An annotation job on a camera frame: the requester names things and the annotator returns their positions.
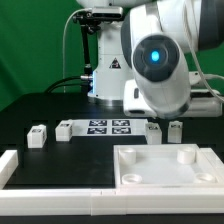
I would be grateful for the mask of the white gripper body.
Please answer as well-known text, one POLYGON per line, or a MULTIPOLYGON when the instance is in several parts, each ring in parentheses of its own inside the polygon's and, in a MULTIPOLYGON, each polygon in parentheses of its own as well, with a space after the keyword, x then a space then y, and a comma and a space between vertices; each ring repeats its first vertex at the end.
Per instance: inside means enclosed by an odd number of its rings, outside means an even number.
POLYGON ((222 104, 207 90, 193 89, 188 108, 171 114, 162 114, 148 106, 134 80, 125 84, 123 110, 129 117, 178 118, 178 117, 219 117, 222 115, 222 104))

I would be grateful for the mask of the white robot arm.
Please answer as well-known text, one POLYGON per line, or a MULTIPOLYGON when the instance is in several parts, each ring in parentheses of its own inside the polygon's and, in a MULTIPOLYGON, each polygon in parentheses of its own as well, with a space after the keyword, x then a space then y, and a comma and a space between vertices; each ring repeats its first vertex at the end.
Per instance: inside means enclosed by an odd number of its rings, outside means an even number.
POLYGON ((218 117, 223 101, 184 55, 224 42, 224 0, 76 0, 97 32, 98 66, 88 98, 127 116, 218 117))

